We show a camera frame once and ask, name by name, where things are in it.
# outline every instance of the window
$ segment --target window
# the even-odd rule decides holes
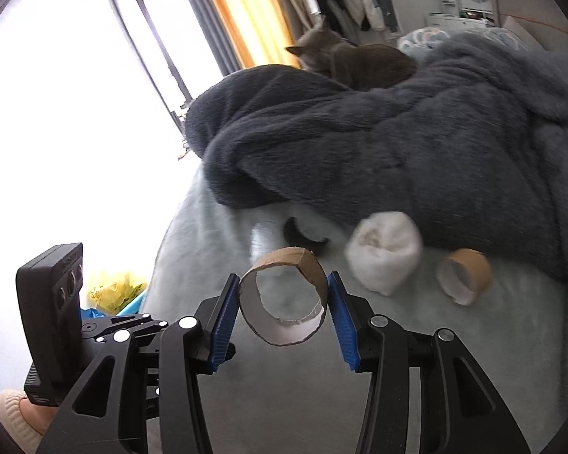
[[[183,131],[189,103],[223,78],[189,0],[113,0],[158,93]]]

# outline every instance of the white cotton ball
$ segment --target white cotton ball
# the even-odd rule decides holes
[[[345,256],[356,278],[367,289],[393,294],[418,266],[423,239],[406,213],[373,213],[362,220],[345,248]]]

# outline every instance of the cat ear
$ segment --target cat ear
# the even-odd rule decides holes
[[[288,46],[285,48],[286,51],[289,53],[294,54],[295,56],[303,56],[304,50],[301,46]]]

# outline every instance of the yellow plastic bag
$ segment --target yellow plastic bag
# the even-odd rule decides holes
[[[98,311],[114,316],[147,288],[144,277],[132,271],[92,273],[88,294]]]

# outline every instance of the orange curtain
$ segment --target orange curtain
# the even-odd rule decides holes
[[[278,0],[213,0],[244,68],[298,66],[284,48],[293,44]]]

